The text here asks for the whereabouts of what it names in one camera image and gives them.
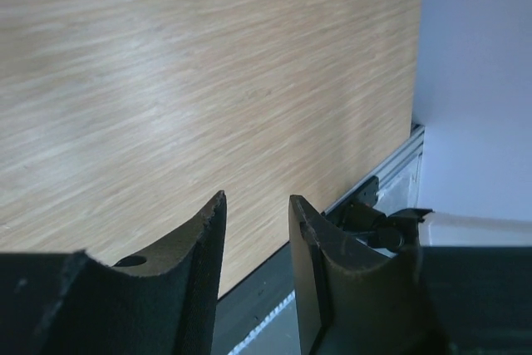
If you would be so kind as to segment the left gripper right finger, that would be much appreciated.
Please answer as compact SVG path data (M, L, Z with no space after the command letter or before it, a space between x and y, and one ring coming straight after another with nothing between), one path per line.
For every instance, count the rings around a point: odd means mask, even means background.
M373 249L289 201L305 354L528 354L530 247Z

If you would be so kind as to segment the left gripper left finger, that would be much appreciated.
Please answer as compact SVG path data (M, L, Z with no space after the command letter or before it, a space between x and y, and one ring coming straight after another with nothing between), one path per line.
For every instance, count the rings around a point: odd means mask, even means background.
M85 251L1 256L4 354L208 354L227 202L104 265Z

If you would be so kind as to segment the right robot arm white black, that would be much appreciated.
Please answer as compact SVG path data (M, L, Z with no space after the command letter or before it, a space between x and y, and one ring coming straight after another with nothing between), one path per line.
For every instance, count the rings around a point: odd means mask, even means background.
M373 249L398 253L421 247L530 247L531 223L407 208L384 214L369 205L351 203L338 226Z

